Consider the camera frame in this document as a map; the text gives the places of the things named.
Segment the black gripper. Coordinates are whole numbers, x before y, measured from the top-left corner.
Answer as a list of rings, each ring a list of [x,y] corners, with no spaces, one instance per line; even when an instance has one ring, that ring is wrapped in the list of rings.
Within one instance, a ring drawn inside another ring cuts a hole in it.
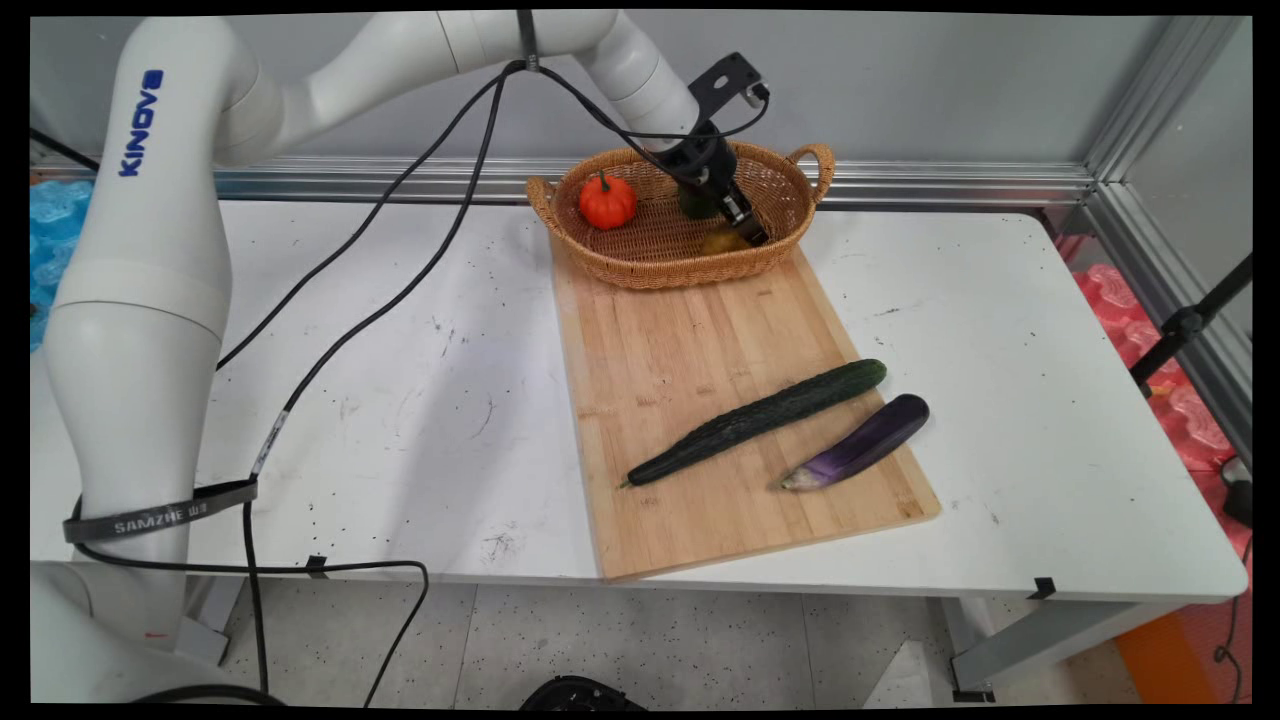
[[[749,246],[768,243],[768,232],[735,179],[737,158],[730,142],[718,136],[716,126],[699,126],[696,133],[710,138],[681,140],[664,151],[664,169],[675,179],[678,201],[716,202],[728,227]]]

